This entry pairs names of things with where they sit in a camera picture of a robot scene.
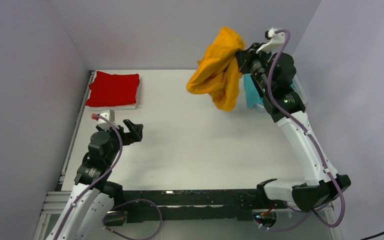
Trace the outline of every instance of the metal frame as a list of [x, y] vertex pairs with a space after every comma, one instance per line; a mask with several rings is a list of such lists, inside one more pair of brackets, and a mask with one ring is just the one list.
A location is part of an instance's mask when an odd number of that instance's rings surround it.
[[[96, 71], [91, 71], [88, 85], [92, 83]], [[59, 178], [58, 186], [55, 188], [56, 191], [50, 191], [47, 193], [45, 201], [43, 203], [42, 211], [40, 214], [39, 222], [36, 228], [36, 232], [33, 240], [44, 240], [46, 230], [49, 227], [49, 221], [51, 219], [51, 215], [59, 215], [63, 212], [65, 205], [70, 197], [70, 191], [59, 191], [61, 190], [62, 184], [64, 183], [66, 171], [70, 162], [70, 157], [72, 153], [72, 149], [76, 140], [76, 136], [79, 130], [79, 125], [82, 120], [83, 112], [85, 110], [85, 103], [89, 95], [89, 88], [86, 87], [85, 93], [83, 95], [83, 101], [80, 106], [79, 113], [77, 115], [75, 128], [73, 135], [71, 137], [71, 142], [67, 151], [67, 155], [65, 157], [64, 165], [61, 171], [61, 175]], [[189, 213], [194, 213], [196, 211], [200, 213], [209, 214], [207, 218], [202, 219], [217, 219], [214, 217], [215, 214], [221, 218], [237, 218], [238, 220], [249, 220], [252, 218], [249, 214], [249, 210], [255, 211], [264, 211], [268, 209], [270, 206], [267, 204], [261, 204], [255, 201], [254, 198], [249, 197], [254, 195], [256, 189], [226, 189], [226, 190], [168, 190], [168, 191], [123, 191], [124, 198], [128, 200], [133, 200], [137, 198], [145, 198], [151, 199], [155, 201], [155, 203], [161, 208], [161, 211], [165, 216], [168, 217], [169, 220], [179, 220], [177, 213], [182, 213], [182, 216], [185, 216], [185, 211]], [[234, 197], [235, 193], [239, 193], [237, 198]], [[241, 215], [244, 210], [247, 211], [247, 215]], [[149, 207], [150, 212], [154, 212], [155, 209], [153, 207]], [[135, 206], [133, 208], [127, 208], [128, 211], [132, 211], [136, 213], [137, 208]], [[277, 202], [276, 211], [283, 212], [289, 211], [284, 207], [284, 205], [280, 202]], [[236, 215], [225, 215], [224, 212], [237, 212]], [[329, 223], [333, 223], [336, 219], [334, 209], [332, 206], [326, 207], [323, 210], [326, 214], [327, 221]], [[152, 221], [156, 220], [157, 215], [155, 214], [140, 214], [137, 217], [129, 217], [128, 223], [139, 223], [143, 221]], [[196, 219], [191, 214], [186, 214], [186, 216], [190, 216], [191, 219]], [[116, 226], [117, 221], [112, 222], [112, 226]], [[330, 233], [333, 240], [342, 240], [342, 234], [338, 227], [331, 228]]]

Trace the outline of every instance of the white table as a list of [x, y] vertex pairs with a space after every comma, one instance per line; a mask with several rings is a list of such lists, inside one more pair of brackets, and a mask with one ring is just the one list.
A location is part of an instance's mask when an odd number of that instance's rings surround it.
[[[243, 83], [231, 112], [208, 94], [186, 91], [194, 70], [104, 70], [139, 74], [138, 107], [115, 111], [115, 121], [143, 124], [143, 140], [123, 148], [109, 181], [124, 190], [254, 189], [271, 178], [304, 178], [287, 138], [267, 113], [248, 109]], [[96, 132], [85, 107], [72, 146], [63, 191], [73, 179]]]

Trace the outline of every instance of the teal fabric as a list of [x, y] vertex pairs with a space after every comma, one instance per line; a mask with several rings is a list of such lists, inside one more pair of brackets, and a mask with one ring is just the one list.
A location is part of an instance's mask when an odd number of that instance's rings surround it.
[[252, 108], [256, 103], [264, 105], [250, 74], [243, 75], [243, 88], [245, 89], [246, 106], [248, 108]]

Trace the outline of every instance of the white basket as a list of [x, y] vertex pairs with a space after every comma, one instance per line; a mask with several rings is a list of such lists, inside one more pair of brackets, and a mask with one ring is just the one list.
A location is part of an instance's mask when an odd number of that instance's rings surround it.
[[306, 104], [307, 103], [307, 95], [304, 92], [303, 85], [301, 85], [301, 82], [298, 79], [297, 75], [295, 75], [292, 79], [292, 89], [299, 95], [302, 103]]

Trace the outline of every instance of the cable clip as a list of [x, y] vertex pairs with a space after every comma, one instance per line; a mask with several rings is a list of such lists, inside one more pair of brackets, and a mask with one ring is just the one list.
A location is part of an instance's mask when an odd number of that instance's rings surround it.
[[305, 136], [312, 135], [312, 134], [313, 134], [313, 131], [311, 130], [307, 130], [306, 132], [304, 132]]

